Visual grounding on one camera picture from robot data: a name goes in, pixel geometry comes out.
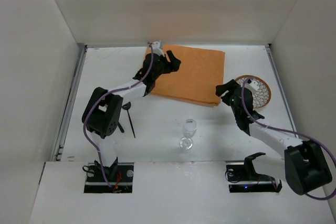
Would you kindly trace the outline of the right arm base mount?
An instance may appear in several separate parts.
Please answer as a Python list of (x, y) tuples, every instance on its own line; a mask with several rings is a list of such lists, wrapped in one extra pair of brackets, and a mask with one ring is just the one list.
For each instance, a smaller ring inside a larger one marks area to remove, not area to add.
[(258, 152), (245, 157), (243, 161), (228, 161), (225, 178), (230, 193), (279, 193), (282, 181), (266, 174), (257, 173), (253, 161), (266, 154)]

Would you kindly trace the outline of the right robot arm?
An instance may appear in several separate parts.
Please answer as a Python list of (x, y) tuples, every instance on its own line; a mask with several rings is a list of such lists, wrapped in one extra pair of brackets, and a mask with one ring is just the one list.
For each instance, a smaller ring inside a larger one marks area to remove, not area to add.
[(268, 157), (258, 152), (245, 157), (241, 165), (228, 164), (226, 176), (230, 183), (270, 181), (279, 192), (282, 182), (297, 195), (313, 196), (311, 191), (332, 182), (324, 152), (334, 161), (331, 151), (318, 140), (304, 134), (271, 126), (253, 106), (253, 93), (258, 83), (247, 78), (243, 84), (231, 80), (216, 86), (216, 95), (231, 107), (238, 128), (260, 140), (279, 154)]

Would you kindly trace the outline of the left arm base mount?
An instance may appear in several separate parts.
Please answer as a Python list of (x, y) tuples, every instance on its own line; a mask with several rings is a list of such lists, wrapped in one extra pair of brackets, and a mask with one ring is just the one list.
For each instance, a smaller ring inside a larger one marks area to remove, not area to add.
[(83, 192), (85, 194), (130, 194), (133, 189), (134, 163), (118, 163), (112, 168), (106, 167), (104, 171), (107, 185), (99, 163), (84, 165), (82, 170), (86, 173)]

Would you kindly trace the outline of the patterned ceramic plate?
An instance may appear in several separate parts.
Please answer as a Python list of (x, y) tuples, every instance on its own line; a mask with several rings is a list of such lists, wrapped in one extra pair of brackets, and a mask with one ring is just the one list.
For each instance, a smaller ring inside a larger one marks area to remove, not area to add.
[(248, 89), (252, 93), (254, 109), (260, 109), (265, 107), (271, 100), (271, 89), (269, 85), (261, 78), (256, 76), (242, 75), (235, 79), (235, 81), (242, 86), (246, 79), (251, 79), (258, 85), (258, 90), (253, 90), (249, 83), (245, 85), (245, 89)]

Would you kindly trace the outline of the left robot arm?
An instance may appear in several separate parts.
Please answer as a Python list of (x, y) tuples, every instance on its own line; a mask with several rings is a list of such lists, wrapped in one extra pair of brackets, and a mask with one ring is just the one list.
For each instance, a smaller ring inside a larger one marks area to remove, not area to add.
[(94, 89), (81, 121), (85, 138), (97, 151), (96, 163), (105, 182), (109, 183), (115, 176), (118, 159), (111, 162), (104, 159), (104, 152), (110, 158), (114, 151), (105, 150), (103, 143), (117, 129), (122, 107), (150, 94), (161, 75), (177, 72), (180, 65), (181, 61), (172, 51), (164, 53), (161, 49), (153, 49), (145, 56), (142, 67), (131, 81), (111, 90), (102, 87)]

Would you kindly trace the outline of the orange cloth placemat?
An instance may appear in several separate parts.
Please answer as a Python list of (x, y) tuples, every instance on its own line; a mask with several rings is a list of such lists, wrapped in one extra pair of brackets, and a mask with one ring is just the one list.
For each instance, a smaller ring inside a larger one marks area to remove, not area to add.
[(170, 44), (163, 50), (172, 51), (181, 65), (177, 72), (161, 75), (151, 94), (200, 105), (220, 104), (215, 92), (224, 81), (225, 52)]

